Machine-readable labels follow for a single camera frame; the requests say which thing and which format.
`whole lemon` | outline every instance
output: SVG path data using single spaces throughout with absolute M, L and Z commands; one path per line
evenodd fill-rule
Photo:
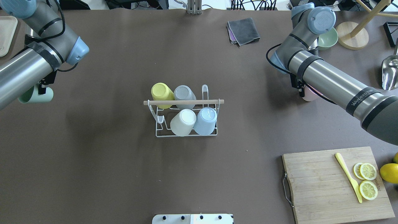
M 385 164 L 380 168 L 380 176 L 387 182 L 398 184 L 398 164 Z
M 394 163 L 398 163 L 398 152 L 397 152 L 397 154 L 395 154 L 393 161 L 394 161 Z

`yellow cup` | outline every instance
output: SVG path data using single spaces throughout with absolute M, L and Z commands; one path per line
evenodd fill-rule
M 152 86 L 151 94 L 153 100 L 174 100 L 173 91 L 164 83 L 156 83 Z M 157 105 L 161 109 L 170 108 L 172 105 Z

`white metal plate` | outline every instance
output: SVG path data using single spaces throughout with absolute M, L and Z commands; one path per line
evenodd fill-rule
M 233 217 L 233 214 L 159 214 L 153 217 L 152 224 L 233 224 Z
M 17 24 L 13 16 L 0 16 L 0 57 L 8 53 Z

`blue joint cap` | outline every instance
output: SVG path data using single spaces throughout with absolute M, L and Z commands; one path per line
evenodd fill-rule
M 336 14 L 329 7 L 316 7 L 308 14 L 307 23 L 312 33 L 320 35 L 333 28 Z
M 83 42 L 83 40 L 79 37 L 76 40 L 75 45 L 72 48 L 72 51 L 69 54 L 66 63 L 70 65 L 75 65 L 78 63 L 85 55 L 90 51 L 87 44 Z
M 287 70 L 286 67 L 283 65 L 283 63 L 281 62 L 281 60 L 279 59 L 278 55 L 276 54 L 276 52 L 271 56 L 270 60 L 272 61 L 272 63 L 274 63 L 276 66 L 279 66 L 280 68 L 283 68 L 284 70 Z M 275 67 L 279 72 L 281 72 L 282 74 L 286 74 L 286 72 L 280 70 L 278 67 Z
M 297 14 L 299 14 L 299 13 L 301 13 L 301 12 L 304 12 L 304 11 L 306 11 L 306 10 L 312 9 L 312 8 L 315 8 L 315 5 L 314 5 L 313 2 L 310 2 L 310 3 L 307 3 L 307 4 L 303 4 L 303 5 L 300 5 L 300 6 L 293 7 L 293 8 L 292 8 L 292 18 L 293 18 L 295 15 L 297 15 Z
M 29 18 L 36 11 L 36 0 L 0 0 L 1 8 L 16 18 Z

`lemon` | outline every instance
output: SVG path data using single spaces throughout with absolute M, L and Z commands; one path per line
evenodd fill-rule
M 361 180 L 365 180 L 365 178 L 363 178 L 359 172 L 359 166 L 362 165 L 362 163 L 357 163 L 354 165 L 354 174 L 356 177 L 358 177 Z
M 365 180 L 374 180 L 376 178 L 377 172 L 376 168 L 370 163 L 363 163 L 359 166 L 359 173 Z
M 371 181 L 362 181 L 359 185 L 359 192 L 367 200 L 373 200 L 377 197 L 377 187 Z
M 393 161 L 394 161 L 394 163 L 398 163 L 398 152 L 397 152 L 397 154 L 395 154 Z
M 385 164 L 380 168 L 380 176 L 387 182 L 398 184 L 398 164 Z

